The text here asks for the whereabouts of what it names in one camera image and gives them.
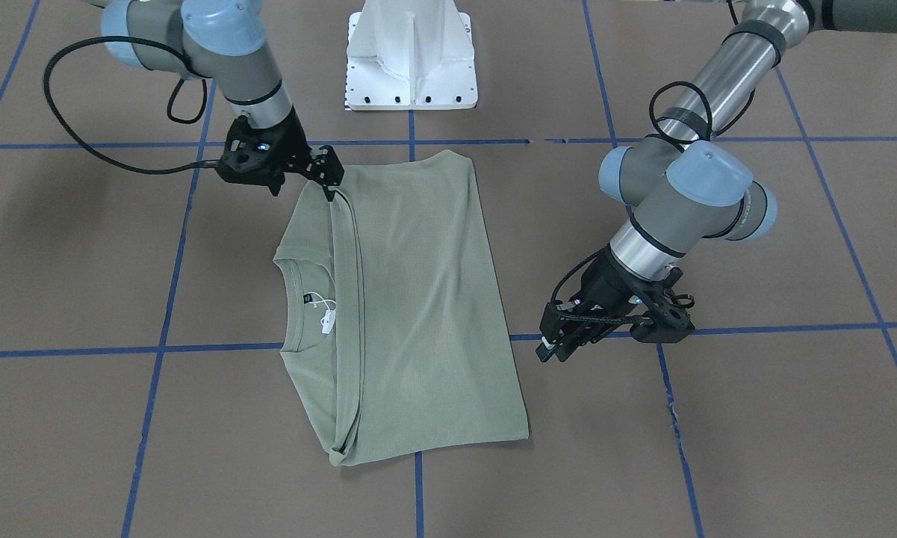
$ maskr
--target white mounting bracket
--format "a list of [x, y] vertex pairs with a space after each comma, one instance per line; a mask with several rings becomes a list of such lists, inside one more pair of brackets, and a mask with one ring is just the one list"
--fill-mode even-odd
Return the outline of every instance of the white mounting bracket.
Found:
[[366, 0], [349, 17], [345, 105], [450, 110], [478, 102], [471, 17], [454, 0]]

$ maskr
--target folded garment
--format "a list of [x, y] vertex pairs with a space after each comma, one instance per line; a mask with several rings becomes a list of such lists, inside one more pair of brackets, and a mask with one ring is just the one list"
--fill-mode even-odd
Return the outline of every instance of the folded garment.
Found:
[[348, 166], [332, 202], [309, 182], [274, 262], [285, 368], [334, 466], [527, 438], [468, 158]]

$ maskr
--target gray robot arm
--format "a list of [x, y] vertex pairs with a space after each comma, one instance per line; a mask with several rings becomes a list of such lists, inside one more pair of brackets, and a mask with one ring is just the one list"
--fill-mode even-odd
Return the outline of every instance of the gray robot arm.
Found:
[[[702, 238], [759, 238], [777, 215], [768, 188], [710, 141], [787, 49], [819, 30], [897, 33], [897, 0], [750, 0], [697, 78], [661, 89], [688, 88], [657, 118], [654, 95], [654, 132], [612, 150], [599, 170], [601, 190], [631, 205], [630, 219], [555, 287], [541, 317], [541, 361], [563, 362], [623, 324], [649, 343], [674, 343], [694, 330], [693, 297], [673, 291], [680, 260]], [[558, 300], [561, 285], [587, 263], [580, 291]], [[630, 316], [639, 304], [646, 311]]]
[[[277, 195], [285, 173], [298, 173], [319, 183], [332, 200], [343, 167], [331, 146], [308, 146], [268, 46], [261, 0], [86, 1], [104, 8], [103, 37], [87, 42], [106, 42], [124, 64], [184, 79], [215, 79], [237, 117], [222, 157], [212, 162], [223, 180], [266, 186]], [[47, 81], [58, 59], [48, 65]]]

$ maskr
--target clothing tag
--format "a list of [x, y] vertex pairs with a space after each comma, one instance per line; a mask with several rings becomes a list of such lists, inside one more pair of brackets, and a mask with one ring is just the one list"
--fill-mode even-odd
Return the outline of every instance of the clothing tag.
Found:
[[335, 327], [335, 310], [326, 310], [325, 316], [322, 316], [322, 334], [329, 334]]

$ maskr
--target blue joint cap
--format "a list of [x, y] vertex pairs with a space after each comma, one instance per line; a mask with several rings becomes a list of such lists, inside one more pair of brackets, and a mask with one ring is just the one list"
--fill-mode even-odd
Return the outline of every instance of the blue joint cap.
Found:
[[608, 151], [598, 170], [598, 183], [603, 193], [622, 203], [627, 202], [621, 195], [621, 162], [629, 149], [630, 146], [618, 146]]
[[[103, 15], [99, 18], [101, 35], [118, 35], [118, 37], [128, 37], [130, 35], [130, 28], [126, 23], [130, 2], [131, 0], [113, 0], [113, 2], [108, 4], [106, 9], [103, 10]], [[133, 50], [133, 44], [106, 43], [106, 48], [113, 55], [113, 58], [118, 59], [118, 61], [133, 67], [146, 69], [140, 62], [140, 58], [137, 57], [137, 52]]]
[[769, 188], [763, 187], [763, 185], [760, 185], [759, 183], [757, 185], [763, 189], [763, 194], [766, 194], [766, 212], [763, 214], [763, 221], [753, 231], [753, 234], [746, 236], [746, 238], [739, 239], [739, 241], [754, 241], [754, 239], [762, 238], [771, 228], [773, 228], [773, 224], [777, 222], [777, 212], [779, 210], [777, 197], [774, 197]]
[[243, 57], [266, 44], [266, 28], [259, 19], [261, 9], [261, 0], [185, 0], [182, 26], [205, 50]]
[[698, 140], [667, 167], [667, 181], [698, 204], [726, 208], [744, 197], [753, 173], [726, 150]]

